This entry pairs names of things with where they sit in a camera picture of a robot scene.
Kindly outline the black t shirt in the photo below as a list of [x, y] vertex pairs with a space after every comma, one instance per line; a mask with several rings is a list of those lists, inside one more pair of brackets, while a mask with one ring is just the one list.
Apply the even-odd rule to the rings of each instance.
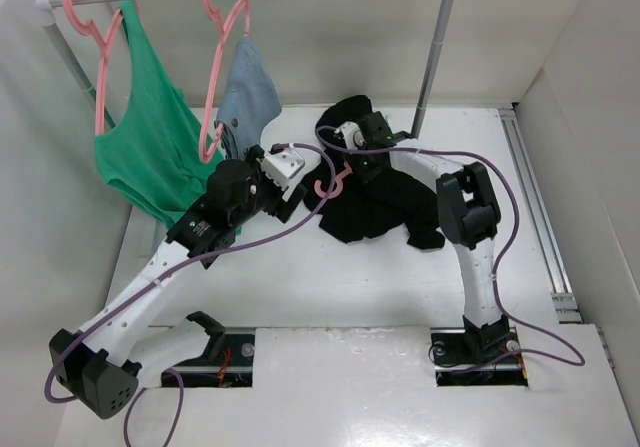
[[[355, 95], [329, 107], [316, 123], [318, 127], [340, 127], [373, 113], [366, 95]], [[344, 172], [345, 160], [336, 151], [325, 149], [336, 167], [337, 175]], [[439, 220], [436, 194], [411, 176], [389, 168], [373, 180], [363, 183], [356, 175], [342, 174], [343, 189], [339, 196], [329, 199], [319, 210], [319, 227], [343, 243], [374, 239], [402, 224], [408, 231], [407, 244], [422, 251], [440, 249], [445, 237], [438, 232]], [[304, 204], [312, 211], [321, 194], [330, 185], [330, 170], [324, 161], [307, 173], [301, 184], [308, 190]]]

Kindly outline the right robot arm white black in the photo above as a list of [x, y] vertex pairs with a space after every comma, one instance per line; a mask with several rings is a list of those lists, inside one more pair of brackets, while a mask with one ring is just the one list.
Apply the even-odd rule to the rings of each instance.
[[418, 149], [409, 134], [394, 134], [379, 112], [339, 127], [352, 157], [353, 171], [371, 179], [381, 167], [405, 173], [433, 190], [439, 227], [458, 258], [464, 287], [463, 363], [489, 360], [509, 334], [506, 315], [493, 292], [494, 245], [501, 211], [486, 167], [462, 164]]

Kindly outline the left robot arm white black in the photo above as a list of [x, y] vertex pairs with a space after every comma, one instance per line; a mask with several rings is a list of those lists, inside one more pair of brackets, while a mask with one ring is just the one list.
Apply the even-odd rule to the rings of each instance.
[[265, 213], [286, 223], [306, 189], [294, 186], [305, 166], [296, 146], [266, 152], [250, 148], [244, 159], [218, 164], [206, 190], [168, 230], [145, 267], [100, 313], [74, 331], [59, 330], [49, 342], [52, 368], [45, 396], [59, 383], [98, 418], [114, 417], [136, 392], [182, 361], [212, 363], [222, 354], [224, 327], [196, 311], [151, 337], [150, 323], [191, 278], [234, 250], [238, 229]]

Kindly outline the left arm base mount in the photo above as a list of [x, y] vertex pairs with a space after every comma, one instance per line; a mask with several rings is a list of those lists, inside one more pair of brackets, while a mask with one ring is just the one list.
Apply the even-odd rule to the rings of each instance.
[[226, 328], [201, 311], [188, 315], [186, 319], [204, 328], [208, 342], [199, 356], [173, 367], [184, 386], [250, 388], [253, 384], [256, 330]]

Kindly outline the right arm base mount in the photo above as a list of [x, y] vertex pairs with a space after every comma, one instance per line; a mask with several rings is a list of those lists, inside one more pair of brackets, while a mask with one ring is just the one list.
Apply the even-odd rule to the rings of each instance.
[[522, 356], [489, 361], [520, 348], [514, 328], [505, 340], [489, 347], [476, 357], [466, 345], [463, 329], [432, 329], [428, 357], [435, 366], [438, 387], [527, 387], [528, 378]]

